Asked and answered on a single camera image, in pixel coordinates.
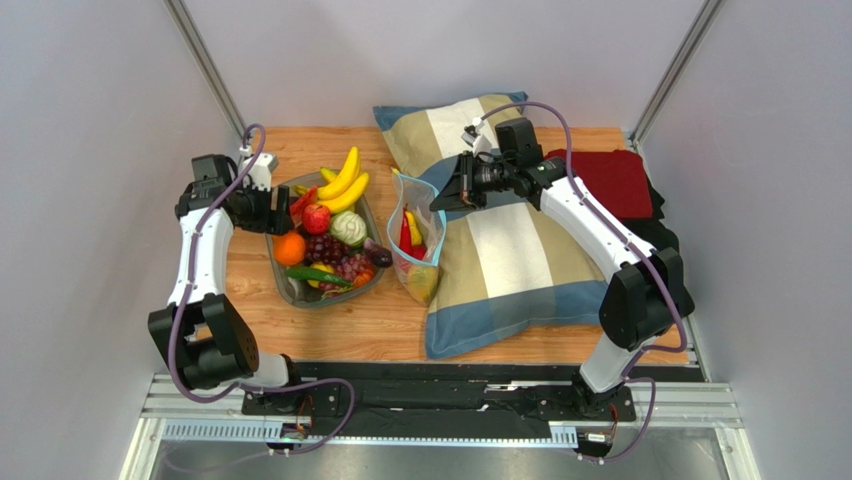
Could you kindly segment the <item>red watermelon slice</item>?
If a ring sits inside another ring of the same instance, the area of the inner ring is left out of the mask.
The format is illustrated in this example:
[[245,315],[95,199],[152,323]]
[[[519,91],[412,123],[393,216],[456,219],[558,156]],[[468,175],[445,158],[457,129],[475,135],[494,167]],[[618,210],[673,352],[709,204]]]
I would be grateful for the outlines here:
[[289,213],[293,218],[300,217],[305,208],[317,201],[318,189],[318,186],[305,187],[299,198],[290,204]]

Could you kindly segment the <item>yellow orange mango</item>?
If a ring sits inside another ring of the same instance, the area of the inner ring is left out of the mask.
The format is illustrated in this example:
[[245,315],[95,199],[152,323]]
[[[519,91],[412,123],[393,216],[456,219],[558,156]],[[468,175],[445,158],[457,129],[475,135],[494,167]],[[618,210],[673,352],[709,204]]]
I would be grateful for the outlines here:
[[440,269],[436,266],[412,265],[404,273],[403,283],[414,300],[427,305],[435,296],[439,274]]

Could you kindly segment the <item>clear zip top bag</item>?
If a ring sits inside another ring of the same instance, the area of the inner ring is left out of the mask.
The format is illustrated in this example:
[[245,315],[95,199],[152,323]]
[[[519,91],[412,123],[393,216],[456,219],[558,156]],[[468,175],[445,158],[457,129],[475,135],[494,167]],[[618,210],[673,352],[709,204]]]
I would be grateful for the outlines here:
[[396,205],[387,236],[398,280],[419,304],[428,305],[437,292],[440,257],[446,237],[446,215],[431,211],[438,196],[431,184],[392,169]]

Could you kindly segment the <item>green chili pepper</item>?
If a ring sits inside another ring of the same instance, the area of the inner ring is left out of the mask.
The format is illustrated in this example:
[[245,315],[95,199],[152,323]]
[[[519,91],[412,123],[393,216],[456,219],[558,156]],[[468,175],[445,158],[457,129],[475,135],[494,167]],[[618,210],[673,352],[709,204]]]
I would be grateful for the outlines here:
[[353,283],[333,272],[305,266],[294,266],[286,270],[286,276],[295,280],[313,281],[318,285],[330,285],[331,289],[350,288]]

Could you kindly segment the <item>red apple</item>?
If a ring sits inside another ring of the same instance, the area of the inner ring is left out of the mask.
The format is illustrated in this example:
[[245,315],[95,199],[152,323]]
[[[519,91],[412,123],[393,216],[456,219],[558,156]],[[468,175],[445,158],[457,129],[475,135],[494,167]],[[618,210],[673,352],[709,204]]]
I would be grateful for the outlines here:
[[414,245],[409,249],[408,255],[418,261],[423,261],[428,249],[424,245]]

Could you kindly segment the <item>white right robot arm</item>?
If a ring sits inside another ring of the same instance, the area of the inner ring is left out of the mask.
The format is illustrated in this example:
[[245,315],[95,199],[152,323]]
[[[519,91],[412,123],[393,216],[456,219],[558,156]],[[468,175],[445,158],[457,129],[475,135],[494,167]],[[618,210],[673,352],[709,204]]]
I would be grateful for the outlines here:
[[510,191],[573,237],[608,278],[598,313],[603,335],[573,386],[585,395],[613,393],[641,356],[656,348],[658,337],[681,326],[682,258],[627,229],[585,186],[569,157],[546,157],[529,120],[498,124],[494,142],[483,134],[484,124],[476,118],[465,127],[468,148],[430,208],[481,209],[489,193]]

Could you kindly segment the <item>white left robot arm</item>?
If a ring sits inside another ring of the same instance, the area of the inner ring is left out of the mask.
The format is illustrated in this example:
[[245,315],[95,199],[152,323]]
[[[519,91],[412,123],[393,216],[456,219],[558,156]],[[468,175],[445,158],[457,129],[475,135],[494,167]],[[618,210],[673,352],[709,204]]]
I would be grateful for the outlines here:
[[194,179],[175,206],[181,257],[165,308],[150,313],[148,331],[185,392],[237,384],[251,390],[288,385],[293,366],[263,352],[226,295],[227,253],[235,229],[282,235],[294,229],[286,186],[273,186],[276,155],[225,155],[192,161]]

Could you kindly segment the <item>yellow pear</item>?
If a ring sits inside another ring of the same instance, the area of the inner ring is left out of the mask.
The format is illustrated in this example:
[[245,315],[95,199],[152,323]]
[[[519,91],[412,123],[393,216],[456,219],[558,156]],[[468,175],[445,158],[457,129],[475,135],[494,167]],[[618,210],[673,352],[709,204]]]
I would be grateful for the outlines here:
[[423,234],[421,233],[417,216],[412,212],[407,210],[405,212],[406,219],[408,222],[409,235],[411,238],[411,245],[413,247],[422,246],[423,245]]

